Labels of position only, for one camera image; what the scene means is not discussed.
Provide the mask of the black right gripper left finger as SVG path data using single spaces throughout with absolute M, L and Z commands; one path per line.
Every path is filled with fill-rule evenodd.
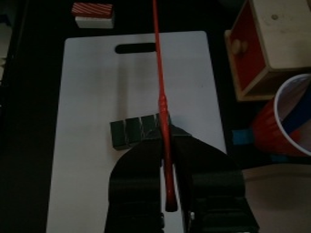
M 103 233 L 163 233 L 162 142 L 143 140 L 119 158 L 110 176 Z

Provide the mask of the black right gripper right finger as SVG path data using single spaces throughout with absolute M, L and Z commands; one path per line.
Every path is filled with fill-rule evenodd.
M 235 160 L 179 127 L 171 144 L 186 233 L 259 233 Z

